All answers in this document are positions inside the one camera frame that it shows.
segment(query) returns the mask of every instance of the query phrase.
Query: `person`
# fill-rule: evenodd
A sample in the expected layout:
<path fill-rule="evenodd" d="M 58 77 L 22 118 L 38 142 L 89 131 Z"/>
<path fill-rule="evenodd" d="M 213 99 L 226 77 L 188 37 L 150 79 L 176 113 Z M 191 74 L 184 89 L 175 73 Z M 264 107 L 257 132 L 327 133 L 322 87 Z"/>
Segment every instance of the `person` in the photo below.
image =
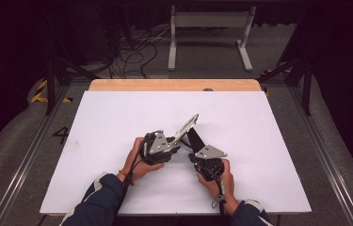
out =
<path fill-rule="evenodd" d="M 138 148 L 144 138 L 138 137 L 135 140 L 133 149 L 129 152 L 125 164 L 120 172 L 109 174 L 103 172 L 88 188 L 82 202 L 77 204 L 62 220 L 60 226 L 68 225 L 88 225 L 88 226 L 108 226 L 112 225 L 116 209 L 120 203 L 123 189 L 123 181 L 133 164 Z M 137 165 L 133 171 L 132 181 L 135 182 L 147 173 L 160 170 L 165 165 L 159 163 L 150 166 L 137 157 Z M 268 226 L 270 220 L 264 208 L 256 201 L 246 200 L 239 202 L 234 196 L 234 179 L 231 173 L 230 162 L 222 159 L 224 172 L 220 176 L 224 185 L 226 203 L 224 211 L 231 217 L 232 226 Z M 207 182 L 197 173 L 199 182 L 208 189 L 209 194 L 218 200 L 218 186 L 214 181 Z"/>

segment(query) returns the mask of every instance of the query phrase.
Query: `sleeve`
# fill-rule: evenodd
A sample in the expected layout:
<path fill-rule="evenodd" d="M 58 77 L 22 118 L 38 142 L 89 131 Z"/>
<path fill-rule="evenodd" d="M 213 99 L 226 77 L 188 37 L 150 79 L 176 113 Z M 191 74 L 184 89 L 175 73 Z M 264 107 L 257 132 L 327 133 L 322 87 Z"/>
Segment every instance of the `sleeve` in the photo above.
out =
<path fill-rule="evenodd" d="M 270 219 L 260 203 L 241 201 L 232 216 L 232 226 L 271 226 Z"/>
<path fill-rule="evenodd" d="M 112 225 L 122 187 L 123 183 L 117 176 L 103 172 L 88 188 L 82 202 L 64 217 L 60 226 Z"/>

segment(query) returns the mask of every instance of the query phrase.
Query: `white tabletop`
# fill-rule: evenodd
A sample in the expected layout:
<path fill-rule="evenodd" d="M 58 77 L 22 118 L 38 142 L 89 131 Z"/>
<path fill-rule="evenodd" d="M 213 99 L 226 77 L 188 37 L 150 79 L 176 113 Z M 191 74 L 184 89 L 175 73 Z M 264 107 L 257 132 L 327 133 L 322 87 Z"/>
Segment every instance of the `white tabletop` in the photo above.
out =
<path fill-rule="evenodd" d="M 40 212 L 64 215 L 103 171 L 118 173 L 135 137 L 173 137 L 193 115 L 205 144 L 228 154 L 235 197 L 268 213 L 311 207 L 265 94 L 261 91 L 87 91 Z M 163 169 L 130 186 L 121 215 L 218 214 L 182 147 Z"/>

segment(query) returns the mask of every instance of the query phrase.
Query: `table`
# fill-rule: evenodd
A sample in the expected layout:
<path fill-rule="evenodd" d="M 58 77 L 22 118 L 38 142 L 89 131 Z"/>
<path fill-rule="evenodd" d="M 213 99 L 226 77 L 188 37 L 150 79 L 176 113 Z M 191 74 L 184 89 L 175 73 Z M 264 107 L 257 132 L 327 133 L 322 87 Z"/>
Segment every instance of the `table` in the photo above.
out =
<path fill-rule="evenodd" d="M 200 91 L 208 88 L 214 91 Z M 265 94 L 255 80 L 130 79 L 91 83 L 40 212 L 65 214 L 80 202 L 98 174 L 122 167 L 135 137 L 158 129 L 171 137 L 193 112 L 200 113 L 195 128 L 203 141 L 227 150 L 237 199 L 255 199 L 268 213 L 311 211 Z M 129 188 L 120 215 L 218 214 L 187 154 L 182 147 L 163 169 Z"/>

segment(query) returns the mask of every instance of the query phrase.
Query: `gray carpet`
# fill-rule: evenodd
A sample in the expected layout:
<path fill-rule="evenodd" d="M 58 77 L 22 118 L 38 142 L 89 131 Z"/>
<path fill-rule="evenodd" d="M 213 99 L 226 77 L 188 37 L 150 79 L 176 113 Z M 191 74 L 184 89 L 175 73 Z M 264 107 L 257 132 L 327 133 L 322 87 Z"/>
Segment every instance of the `gray carpet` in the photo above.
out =
<path fill-rule="evenodd" d="M 247 46 L 253 66 L 251 73 L 245 72 L 234 44 L 241 34 L 240 30 L 211 30 L 212 33 L 219 32 L 215 35 L 208 33 L 205 29 L 178 32 L 176 71 L 167 71 L 168 41 L 162 40 L 155 44 L 157 56 L 145 66 L 144 72 L 152 78 L 170 79 L 256 78 L 261 71 L 276 66 L 293 31 L 293 26 L 253 27 Z M 148 46 L 140 52 L 147 60 L 154 56 L 155 50 Z M 128 63 L 126 66 L 129 71 L 139 71 L 138 64 Z M 109 77 L 109 73 L 102 72 L 101 76 Z M 141 77 L 141 74 L 127 73 L 127 77 Z M 282 79 L 283 76 L 280 75 L 272 80 L 282 81 Z M 82 78 L 75 77 L 75 80 L 82 80 Z M 31 89 L 31 95 L 39 84 L 40 82 L 37 81 L 37 85 Z M 303 178 L 301 182 L 313 209 L 310 214 L 284 215 L 281 217 L 281 225 L 349 225 L 289 89 L 281 82 L 268 83 L 264 86 L 269 89 L 269 103 L 297 172 Z M 63 126 L 72 127 L 83 91 L 87 88 L 88 83 L 72 83 L 66 96 L 72 97 L 73 102 L 60 105 L 3 225 L 38 225 L 40 222 L 42 218 L 39 213 L 40 205 L 63 148 L 63 144 L 60 144 L 61 137 L 53 137 L 53 133 Z M 353 200 L 353 160 L 332 122 L 315 80 L 312 90 L 311 118 L 329 154 L 342 173 Z M 11 121 L 0 134 L 0 201 L 37 133 L 46 106 L 45 103 L 31 103 L 30 107 Z M 271 219 L 273 223 L 276 223 L 277 216 L 271 216 Z M 47 217 L 42 225 L 57 225 L 60 221 L 61 217 Z"/>

